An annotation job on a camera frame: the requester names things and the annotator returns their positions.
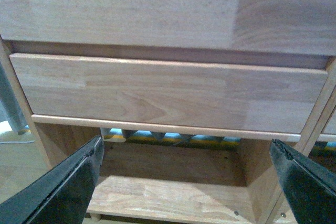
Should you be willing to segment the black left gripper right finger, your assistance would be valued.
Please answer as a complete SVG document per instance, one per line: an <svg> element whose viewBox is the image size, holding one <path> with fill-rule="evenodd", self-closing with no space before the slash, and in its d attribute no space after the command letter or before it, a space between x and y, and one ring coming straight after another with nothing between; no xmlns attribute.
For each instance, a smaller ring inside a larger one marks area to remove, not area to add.
<svg viewBox="0 0 336 224"><path fill-rule="evenodd" d="M297 223L335 223L335 173L278 139L269 153Z"/></svg>

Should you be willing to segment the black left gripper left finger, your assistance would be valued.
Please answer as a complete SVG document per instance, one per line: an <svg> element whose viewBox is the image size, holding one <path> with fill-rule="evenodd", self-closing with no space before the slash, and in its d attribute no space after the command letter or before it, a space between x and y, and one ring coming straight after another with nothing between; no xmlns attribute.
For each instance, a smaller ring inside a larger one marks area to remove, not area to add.
<svg viewBox="0 0 336 224"><path fill-rule="evenodd" d="M97 135L1 203L1 223L82 223L98 183L104 142Z"/></svg>

